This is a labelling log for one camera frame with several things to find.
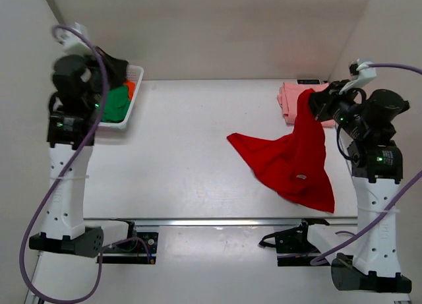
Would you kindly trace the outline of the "red t shirt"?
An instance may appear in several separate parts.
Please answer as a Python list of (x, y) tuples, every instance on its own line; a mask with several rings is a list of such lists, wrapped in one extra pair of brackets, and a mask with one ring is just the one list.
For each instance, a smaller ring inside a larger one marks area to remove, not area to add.
[(299, 95), (292, 133), (276, 140), (232, 133), (227, 140), (255, 177), (282, 198), (334, 213), (334, 192), (325, 170), (325, 133), (309, 107), (313, 92), (307, 89)]

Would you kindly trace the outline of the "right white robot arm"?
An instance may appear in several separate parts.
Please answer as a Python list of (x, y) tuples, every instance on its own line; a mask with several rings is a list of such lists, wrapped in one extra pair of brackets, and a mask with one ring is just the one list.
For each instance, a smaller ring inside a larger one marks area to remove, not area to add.
[(341, 155), (350, 162), (357, 197), (357, 233), (343, 243), (323, 225), (299, 231), (302, 251), (321, 252), (310, 264), (328, 263), (340, 291), (410, 293), (412, 282), (402, 274), (396, 246), (395, 204), (403, 179), (402, 152), (393, 141), (392, 120), (409, 109), (399, 94), (378, 89), (371, 95), (348, 80), (335, 81), (309, 98), (317, 121), (332, 119), (351, 143)]

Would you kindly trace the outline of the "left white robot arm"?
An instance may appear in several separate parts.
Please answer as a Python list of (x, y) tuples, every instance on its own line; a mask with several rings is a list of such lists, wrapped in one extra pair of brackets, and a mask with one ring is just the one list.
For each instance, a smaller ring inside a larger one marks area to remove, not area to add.
[(42, 228), (29, 238), (32, 250), (94, 258), (104, 245), (104, 229), (84, 223), (86, 172), (103, 100), (102, 75), (107, 75), (109, 88), (119, 88), (127, 80), (129, 64), (99, 47), (96, 51), (104, 69), (91, 55), (65, 55), (53, 64), (47, 143), (54, 188)]

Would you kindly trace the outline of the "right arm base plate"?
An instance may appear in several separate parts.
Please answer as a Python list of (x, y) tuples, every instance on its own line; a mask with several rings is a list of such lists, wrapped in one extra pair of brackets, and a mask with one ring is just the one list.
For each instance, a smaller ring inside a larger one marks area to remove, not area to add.
[(316, 224), (330, 225), (322, 218), (304, 218), (298, 226), (265, 235), (258, 246), (273, 248), (278, 254), (286, 254), (285, 259), (290, 263), (303, 262), (308, 265), (311, 260), (310, 254), (318, 252), (318, 249), (307, 241), (308, 228)]

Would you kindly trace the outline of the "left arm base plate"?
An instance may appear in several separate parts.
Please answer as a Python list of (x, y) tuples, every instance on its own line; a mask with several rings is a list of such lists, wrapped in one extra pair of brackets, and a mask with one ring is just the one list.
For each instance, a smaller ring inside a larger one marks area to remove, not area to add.
[(103, 264), (156, 264), (158, 227), (142, 227), (134, 220), (101, 222), (105, 233)]

